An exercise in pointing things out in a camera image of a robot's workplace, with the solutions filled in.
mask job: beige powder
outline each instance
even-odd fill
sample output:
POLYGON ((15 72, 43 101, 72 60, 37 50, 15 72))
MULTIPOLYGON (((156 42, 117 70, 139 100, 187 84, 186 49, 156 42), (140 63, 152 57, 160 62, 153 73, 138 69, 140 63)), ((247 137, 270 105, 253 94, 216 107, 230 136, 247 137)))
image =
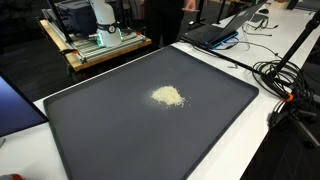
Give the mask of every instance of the beige powder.
POLYGON ((185 98, 181 97, 178 90, 173 86, 163 86, 153 91, 152 96, 159 103, 166 103, 168 106, 183 106, 185 98))

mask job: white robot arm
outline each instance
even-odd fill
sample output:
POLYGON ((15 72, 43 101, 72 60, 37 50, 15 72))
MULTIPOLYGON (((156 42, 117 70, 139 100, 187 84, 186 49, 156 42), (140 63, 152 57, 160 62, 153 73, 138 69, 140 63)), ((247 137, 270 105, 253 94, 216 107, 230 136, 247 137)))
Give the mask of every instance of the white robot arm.
POLYGON ((101 47, 113 47, 121 44, 120 29, 114 17, 112 7, 105 0, 88 0, 97 18, 97 38, 101 47))

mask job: laptop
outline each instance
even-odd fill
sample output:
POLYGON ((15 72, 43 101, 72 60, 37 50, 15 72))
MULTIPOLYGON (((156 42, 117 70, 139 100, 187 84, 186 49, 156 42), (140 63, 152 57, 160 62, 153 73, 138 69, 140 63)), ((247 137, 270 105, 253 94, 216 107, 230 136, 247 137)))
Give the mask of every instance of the laptop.
POLYGON ((206 46, 213 49, 222 42, 235 37, 238 34, 237 30, 246 21, 250 20, 263 4, 264 1, 237 12, 224 28, 205 24, 197 29, 182 34, 181 39, 194 45, 206 46))

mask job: laptop keyboard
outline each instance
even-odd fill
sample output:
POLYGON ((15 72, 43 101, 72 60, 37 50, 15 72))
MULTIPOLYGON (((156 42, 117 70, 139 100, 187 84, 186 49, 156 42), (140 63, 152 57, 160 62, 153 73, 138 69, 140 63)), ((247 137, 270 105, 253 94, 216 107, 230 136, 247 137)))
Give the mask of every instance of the laptop keyboard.
POLYGON ((188 37, 198 42, 206 42, 215 38, 223 29, 217 27, 205 26, 199 30, 188 33, 188 37))

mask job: electronic device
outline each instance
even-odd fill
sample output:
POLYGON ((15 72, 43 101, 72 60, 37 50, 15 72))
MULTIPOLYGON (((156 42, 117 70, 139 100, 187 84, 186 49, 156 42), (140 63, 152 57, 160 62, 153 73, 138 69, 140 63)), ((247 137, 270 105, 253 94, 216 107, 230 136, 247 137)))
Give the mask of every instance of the electronic device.
POLYGON ((65 0, 55 5, 67 30, 72 28, 75 35, 82 37, 96 33, 97 19, 86 0, 65 0))
POLYGON ((107 3, 111 0, 88 0, 97 18, 97 41, 100 47, 112 47, 121 44, 122 37, 116 22, 113 8, 107 3))
POLYGON ((47 117, 0 70, 0 137, 48 122, 47 117))
POLYGON ((202 45, 210 49, 213 49, 214 47, 216 47, 217 44, 221 43, 226 38, 234 35, 237 29, 239 29, 247 20, 251 19, 253 14, 263 4, 264 3, 259 3, 257 5, 251 6, 247 9, 241 10, 240 12, 236 13, 225 28, 205 24, 200 28, 184 33, 181 36, 181 39, 194 45, 202 45))

